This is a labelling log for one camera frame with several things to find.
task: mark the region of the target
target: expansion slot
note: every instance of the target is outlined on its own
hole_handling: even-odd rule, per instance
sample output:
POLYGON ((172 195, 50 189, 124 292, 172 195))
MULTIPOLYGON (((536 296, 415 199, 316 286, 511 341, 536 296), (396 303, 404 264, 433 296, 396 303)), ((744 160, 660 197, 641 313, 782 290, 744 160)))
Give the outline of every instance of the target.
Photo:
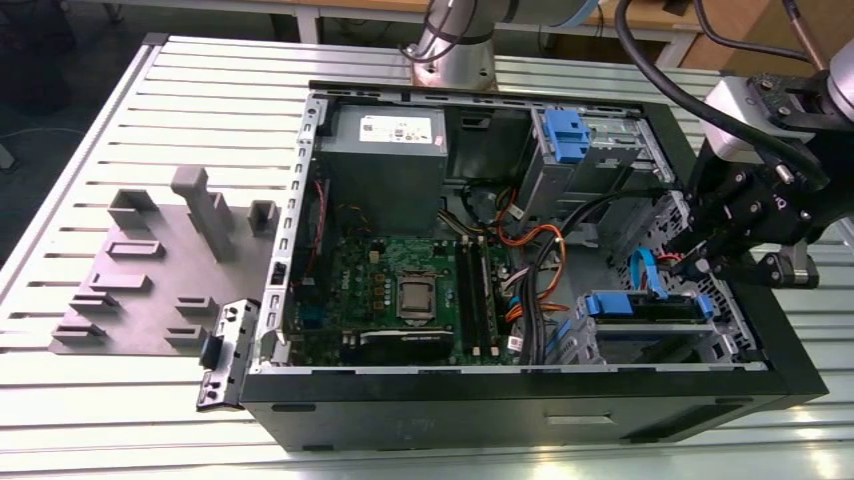
POLYGON ((475 319, 475 289, 468 263, 468 245, 463 242, 456 245, 456 292, 459 303, 459 323, 463 351, 473 353, 479 351, 477 322, 475 319))
POLYGON ((483 277, 483 302, 484 302, 484 312, 485 312, 485 330, 487 330, 487 343, 488 345, 483 345, 481 348, 484 350, 484 354, 491 356, 496 356, 499 353, 497 348, 497 325, 496 322, 496 314, 495 314, 495 285, 492 283, 492 256, 489 255, 489 249, 483 237, 477 238, 477 249, 480 253, 480 272, 483 277))

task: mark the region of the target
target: metal bracket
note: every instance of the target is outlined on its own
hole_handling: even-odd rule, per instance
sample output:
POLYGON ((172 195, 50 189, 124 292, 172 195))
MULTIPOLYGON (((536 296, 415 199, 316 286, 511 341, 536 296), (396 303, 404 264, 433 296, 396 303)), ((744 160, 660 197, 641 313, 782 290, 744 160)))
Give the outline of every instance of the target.
POLYGON ((240 390, 249 364, 249 349, 257 325, 260 304, 238 300, 226 304, 218 314, 216 330, 201 347, 198 363, 204 372, 196 411, 242 410, 240 390))

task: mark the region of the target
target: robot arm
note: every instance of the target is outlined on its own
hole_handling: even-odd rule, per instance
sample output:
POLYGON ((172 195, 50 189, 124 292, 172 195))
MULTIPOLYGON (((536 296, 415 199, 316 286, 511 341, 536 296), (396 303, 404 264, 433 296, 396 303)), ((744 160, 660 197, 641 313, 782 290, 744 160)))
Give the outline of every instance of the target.
POLYGON ((812 159, 828 178, 807 188, 800 172, 767 167, 770 153, 752 148, 709 124, 685 197, 688 228, 668 247, 687 254, 676 272, 691 278, 711 270, 719 277, 775 288, 815 288, 818 272, 806 246, 836 220, 854 212, 854 41, 811 78, 763 74, 724 78, 705 102, 784 139, 812 159), (747 250, 782 245, 758 265, 747 250))
POLYGON ((577 25, 597 0, 432 0, 417 45, 401 51, 412 80, 431 87, 487 90, 495 86, 496 23, 577 25))

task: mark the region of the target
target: sticker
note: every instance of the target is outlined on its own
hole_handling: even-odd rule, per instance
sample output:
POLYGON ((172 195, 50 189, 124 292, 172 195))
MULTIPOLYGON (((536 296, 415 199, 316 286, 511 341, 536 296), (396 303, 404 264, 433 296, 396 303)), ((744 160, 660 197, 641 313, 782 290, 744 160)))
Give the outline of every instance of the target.
POLYGON ((521 210, 513 204, 509 204, 509 206, 507 207, 507 213, 511 214, 516 220, 520 220, 521 215, 524 215, 524 210, 521 210))
POLYGON ((521 339, 519 337, 507 337, 507 350, 521 351, 521 339))
POLYGON ((359 141, 432 143, 429 118, 365 115, 359 122, 359 141))

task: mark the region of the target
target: motherboard chip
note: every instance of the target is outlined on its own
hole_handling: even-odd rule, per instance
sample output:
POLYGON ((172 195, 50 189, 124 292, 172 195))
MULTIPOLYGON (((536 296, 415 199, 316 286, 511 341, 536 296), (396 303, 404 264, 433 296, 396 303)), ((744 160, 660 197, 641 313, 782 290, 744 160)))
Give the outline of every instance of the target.
POLYGON ((420 326, 436 318, 436 280, 433 277, 397 277, 397 317, 412 326, 420 326))

